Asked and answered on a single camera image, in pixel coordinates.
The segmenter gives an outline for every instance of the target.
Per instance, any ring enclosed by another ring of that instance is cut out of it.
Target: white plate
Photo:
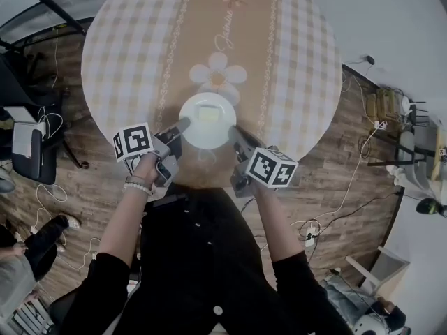
[[[212,92],[190,97],[180,110],[179,119],[188,117],[191,125],[183,133],[186,141],[199,149],[216,149],[228,141],[228,131],[236,125],[233,106]]]

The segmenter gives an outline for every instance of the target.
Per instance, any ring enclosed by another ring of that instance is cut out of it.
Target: wristwatch
[[[142,179],[141,177],[128,176],[126,178],[126,182],[124,183],[124,189],[126,189],[128,187],[138,188],[138,189],[146,192],[146,194],[148,194],[149,196],[152,196],[154,194],[151,191],[152,185],[147,184],[146,180]]]

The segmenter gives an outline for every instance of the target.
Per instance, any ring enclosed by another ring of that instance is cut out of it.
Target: jeans
[[[375,298],[365,294],[359,288],[352,290],[338,276],[331,276],[328,280],[322,281],[321,286],[326,289],[332,305],[352,326],[362,315],[366,314],[369,307],[376,301]]]
[[[40,281],[51,269],[57,256],[56,242],[67,227],[67,218],[56,216],[25,240],[28,249],[24,255],[36,281]],[[0,247],[11,247],[17,242],[5,227],[0,229],[0,238]]]

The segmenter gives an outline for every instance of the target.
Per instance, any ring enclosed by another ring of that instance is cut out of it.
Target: floor
[[[83,38],[79,35],[60,38],[57,46],[58,78],[57,89],[69,88],[71,95],[65,100],[64,119],[74,121],[89,116],[80,77]],[[27,53],[42,52],[47,59],[41,63],[37,73],[55,71],[54,49],[56,40],[33,45]],[[351,75],[346,72],[344,90],[348,89]],[[320,142],[301,161],[295,173],[291,187],[278,191],[290,222],[303,221],[328,211],[336,210],[348,187],[353,170],[359,158],[358,139],[367,135],[369,122],[365,116],[360,89],[354,80],[348,91],[342,92],[337,112],[332,123]],[[82,221],[82,229],[66,232],[67,251],[61,258],[73,267],[82,265],[83,255],[89,250],[92,237],[103,233],[122,194],[123,180],[127,175],[122,163],[117,164],[113,148],[108,144],[92,119],[75,125],[67,132],[66,138],[80,160],[90,163],[88,170],[78,170],[62,151],[59,152],[57,184],[66,191],[68,199],[57,202],[39,188],[39,198],[52,215],[63,211]],[[370,158],[383,158],[391,150],[376,141],[372,143]],[[29,228],[36,222],[36,211],[40,207],[36,199],[35,182],[24,179],[12,171],[17,189],[10,195],[0,196],[0,213],[14,224]],[[64,194],[56,186],[50,187],[57,198]],[[354,177],[351,191],[344,206],[335,216],[348,214],[362,204],[377,196],[387,196],[396,191],[393,179],[382,167],[367,167],[362,161]],[[311,266],[313,268],[341,267],[342,274],[352,283],[361,277],[344,260],[347,255],[354,257],[360,264],[368,267],[388,229],[397,202],[397,196],[391,195],[385,200],[377,200],[354,215],[334,222],[318,239]],[[242,207],[244,200],[237,200]],[[265,238],[255,202],[243,213],[260,247],[264,247]],[[330,214],[320,217],[327,225],[335,217]],[[42,226],[49,216],[39,212],[38,226]],[[293,226],[298,236],[302,223]],[[92,250],[98,242],[93,240]],[[307,248],[308,257],[313,247]],[[264,271],[267,279],[274,285],[274,274],[270,264],[268,249],[262,251]],[[41,281],[41,296],[45,302],[57,298],[77,287],[87,274],[91,255],[85,257],[86,266],[81,270],[70,268],[57,258],[50,273]],[[318,279],[326,270],[314,270]]]

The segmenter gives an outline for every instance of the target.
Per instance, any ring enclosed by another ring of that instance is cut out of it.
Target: round table
[[[328,128],[342,87],[332,29],[312,0],[107,0],[88,30],[81,72],[110,142],[144,121],[162,131],[188,98],[214,91],[239,125],[296,160]],[[183,147],[177,182],[229,185],[228,145]]]

